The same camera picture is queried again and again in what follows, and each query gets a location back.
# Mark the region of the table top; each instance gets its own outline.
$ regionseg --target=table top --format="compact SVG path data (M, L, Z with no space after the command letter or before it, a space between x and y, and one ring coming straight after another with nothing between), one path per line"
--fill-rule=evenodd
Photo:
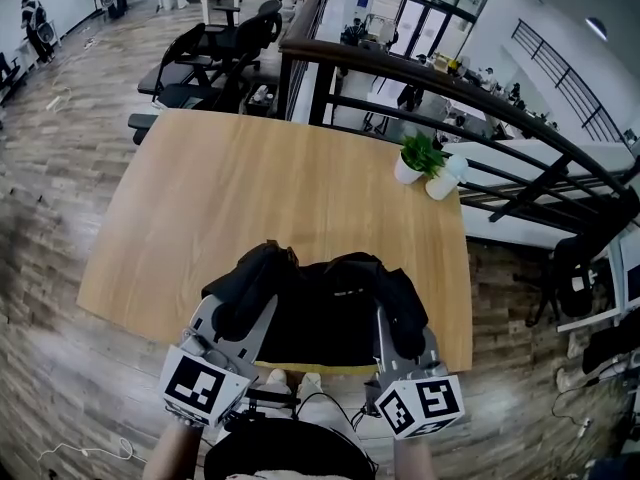
M445 98L445 99L449 100L449 102L451 103L451 106L456 110L459 110L460 112L464 112L465 114L469 114L470 116L477 117L478 119L482 119L483 121L487 120L487 116L481 110L471 107L465 103L460 103L459 101L453 100L451 98Z
M210 281L274 239L301 265L355 251L402 268L450 371L471 368L471 287L457 192L393 176L399 146L245 115L165 110L113 196L78 304L175 343Z

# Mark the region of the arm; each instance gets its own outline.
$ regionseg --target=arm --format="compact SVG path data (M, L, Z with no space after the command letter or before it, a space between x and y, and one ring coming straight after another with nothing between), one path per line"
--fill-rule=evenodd
M396 480L438 480L424 437L393 441Z
M144 468L143 480L193 478L202 428L172 421L165 429Z

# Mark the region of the railing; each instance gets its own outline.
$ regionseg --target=railing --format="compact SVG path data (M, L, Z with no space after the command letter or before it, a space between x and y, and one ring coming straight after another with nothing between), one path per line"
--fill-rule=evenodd
M319 7L317 4L321 1L307 0L305 7L311 3ZM291 115L291 107L295 104L296 93L293 85L289 83L289 80L292 79L294 66L296 63L303 63L304 65L309 62L316 63L318 71L309 115L309 124L311 125L357 133L372 139L390 140L388 137L378 133L334 125L333 121L325 122L327 105L349 107L458 135L464 141L481 144L539 169L541 173L537 177L526 179L513 172L507 172L491 165L469 160L469 167L472 171L477 170L497 176L520 188L514 192L511 187L509 190L505 190L501 189L501 186L497 184L490 186L483 186L473 182L461 184L463 188L468 190L492 196L495 201L503 201L503 204L487 204L474 198L463 198L461 200L463 204L490 212L491 216L489 218L492 222L503 216L510 215L578 233L595 224L598 219L610 215L609 212L617 211L620 205L625 204L625 200L629 195L628 190L630 189L626 189L575 144L569 142L542 121L530 117L526 112L472 84L454 79L433 69L425 68L418 63L379 51L314 39L310 32L314 28L314 23L317 23L319 12L315 8L307 9L306 12L303 8L302 11L298 20L280 43L283 59L278 114L281 119L286 119ZM508 141L492 140L484 135L457 128L437 119L397 107L379 105L363 99L332 94L330 89L337 68L396 80L411 87L422 88L433 94L470 105L515 126L522 130L523 133L531 135L559 152L560 156L551 165L548 165L539 159L509 147L507 145ZM569 176L568 167L574 162L587 171L590 177L588 183L579 178ZM600 188L592 188L593 179L598 182L598 185L601 185ZM571 189L570 194L567 192L567 187ZM543 195L550 196L553 201L563 203L562 207L558 208L558 205L544 204L537 201Z
M511 38L522 46L531 55L531 59L551 78L556 89L567 99L580 118L582 128L587 130L592 140L624 142L620 130L593 91L535 30L524 21L518 20L518 26Z

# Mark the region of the white cable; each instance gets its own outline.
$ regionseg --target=white cable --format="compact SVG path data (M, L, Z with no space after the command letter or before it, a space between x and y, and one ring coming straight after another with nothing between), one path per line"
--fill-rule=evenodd
M40 454L40 457L38 457L38 460L36 461L38 464L38 467L40 467L40 461L42 460L42 457L44 457L47 453L56 453L60 448L63 448L63 447L69 448L74 452L80 452L85 457L89 456L89 452L102 452L102 453L106 453L107 455L111 455L112 457L118 460L138 459L140 462L144 462L145 464L147 463L147 461L144 460L142 457L138 457L136 454L133 453L133 445L131 444L131 441L129 441L128 439L125 439L124 437L121 437L120 447L128 454L126 457L121 457L120 455L116 455L115 453L111 453L107 450L103 450L102 448L76 448L66 443L60 443L53 450L47 450Z

